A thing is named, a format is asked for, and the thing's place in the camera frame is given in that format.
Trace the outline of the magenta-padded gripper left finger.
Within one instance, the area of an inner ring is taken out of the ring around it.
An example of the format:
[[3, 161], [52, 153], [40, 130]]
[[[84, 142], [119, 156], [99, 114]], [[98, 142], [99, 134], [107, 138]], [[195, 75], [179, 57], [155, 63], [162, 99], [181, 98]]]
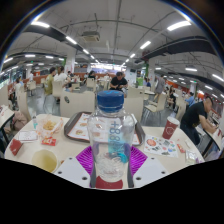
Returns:
[[54, 172], [55, 175], [84, 188], [91, 187], [94, 160], [88, 146], [75, 157], [68, 157]]

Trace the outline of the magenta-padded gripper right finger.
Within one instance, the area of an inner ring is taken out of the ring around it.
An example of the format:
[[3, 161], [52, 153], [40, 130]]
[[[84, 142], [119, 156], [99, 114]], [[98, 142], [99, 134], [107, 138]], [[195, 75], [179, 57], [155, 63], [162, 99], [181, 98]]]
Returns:
[[128, 187], [140, 188], [157, 181], [169, 172], [154, 156], [147, 156], [139, 149], [132, 147], [128, 168]]

